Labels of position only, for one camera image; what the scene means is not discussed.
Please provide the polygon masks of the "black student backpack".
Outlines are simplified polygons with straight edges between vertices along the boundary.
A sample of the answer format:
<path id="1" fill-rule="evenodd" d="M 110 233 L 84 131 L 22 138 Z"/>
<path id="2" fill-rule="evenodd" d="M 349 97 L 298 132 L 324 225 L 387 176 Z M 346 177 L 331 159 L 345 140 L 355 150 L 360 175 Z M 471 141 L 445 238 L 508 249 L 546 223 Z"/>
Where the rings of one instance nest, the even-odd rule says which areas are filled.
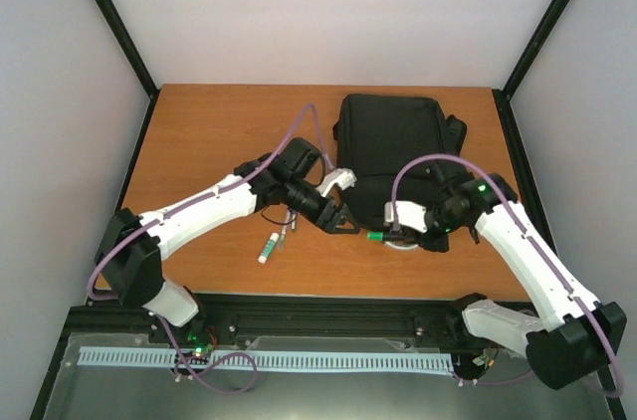
<path id="1" fill-rule="evenodd" d="M 466 124 L 454 115 L 445 116 L 433 99 L 346 96 L 332 135 L 336 166 L 351 169 L 356 176 L 354 186 L 343 191 L 341 199 L 358 225 L 368 231 L 388 231 L 384 206 L 398 172 L 420 156 L 460 156 L 466 134 Z M 472 178 L 462 164 L 423 162 L 402 177 L 397 200 L 432 209 L 451 196 L 452 188 Z"/>

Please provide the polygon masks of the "green highlighter marker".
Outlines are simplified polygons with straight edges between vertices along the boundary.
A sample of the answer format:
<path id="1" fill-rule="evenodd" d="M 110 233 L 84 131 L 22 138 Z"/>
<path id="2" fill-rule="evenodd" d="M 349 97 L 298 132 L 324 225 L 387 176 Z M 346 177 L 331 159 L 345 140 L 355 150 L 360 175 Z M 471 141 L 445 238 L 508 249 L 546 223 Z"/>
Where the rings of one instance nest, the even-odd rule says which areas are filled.
<path id="1" fill-rule="evenodd" d="M 368 232 L 366 237 L 370 241 L 378 241 L 378 242 L 392 242 L 392 241 L 402 239 L 401 234 L 391 233 L 391 232 Z"/>

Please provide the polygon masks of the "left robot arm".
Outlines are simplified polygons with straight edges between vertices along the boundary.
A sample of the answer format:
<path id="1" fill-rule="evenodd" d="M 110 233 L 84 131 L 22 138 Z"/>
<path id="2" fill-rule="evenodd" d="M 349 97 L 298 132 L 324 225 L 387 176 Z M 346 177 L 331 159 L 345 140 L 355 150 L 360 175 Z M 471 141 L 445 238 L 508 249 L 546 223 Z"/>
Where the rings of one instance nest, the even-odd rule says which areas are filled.
<path id="1" fill-rule="evenodd" d="M 200 236 L 274 205 L 284 205 L 328 234 L 356 234 L 347 205 L 331 196 L 356 177 L 349 168 L 327 169 L 319 184 L 307 175 L 323 154 L 296 137 L 280 151 L 237 166 L 209 188 L 170 206 L 135 214 L 116 211 L 108 221 L 96 266 L 110 289 L 105 296 L 124 308 L 141 308 L 163 317 L 185 342 L 200 340 L 207 318 L 184 287 L 168 280 L 162 264 Z"/>

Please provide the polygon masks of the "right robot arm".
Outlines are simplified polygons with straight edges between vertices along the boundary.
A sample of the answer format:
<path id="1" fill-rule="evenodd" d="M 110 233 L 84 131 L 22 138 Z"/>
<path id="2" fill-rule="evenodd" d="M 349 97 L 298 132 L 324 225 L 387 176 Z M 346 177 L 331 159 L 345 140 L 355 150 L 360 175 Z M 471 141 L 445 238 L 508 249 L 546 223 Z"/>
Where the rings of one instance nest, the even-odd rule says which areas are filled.
<path id="1" fill-rule="evenodd" d="M 616 364 L 625 312 L 616 303 L 602 303 L 575 278 L 500 175 L 473 178 L 416 217 L 416 231 L 428 240 L 460 228 L 494 247 L 534 308 L 532 315 L 526 315 L 476 297 L 460 309 L 468 335 L 521 356 L 554 390 Z"/>

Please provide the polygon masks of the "clear pen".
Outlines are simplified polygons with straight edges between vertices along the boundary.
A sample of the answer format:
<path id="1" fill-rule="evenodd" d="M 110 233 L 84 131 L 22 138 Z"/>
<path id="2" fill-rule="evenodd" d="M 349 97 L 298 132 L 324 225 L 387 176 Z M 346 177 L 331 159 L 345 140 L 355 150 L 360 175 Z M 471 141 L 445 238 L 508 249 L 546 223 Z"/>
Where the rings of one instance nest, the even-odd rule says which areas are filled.
<path id="1" fill-rule="evenodd" d="M 280 232 L 280 237 L 279 237 L 279 241 L 278 241 L 278 249 L 283 249 L 285 246 L 285 241 L 287 238 L 287 234 L 288 234 L 288 229 L 290 226 L 290 221 L 286 222 L 284 225 L 282 225 L 282 229 Z"/>

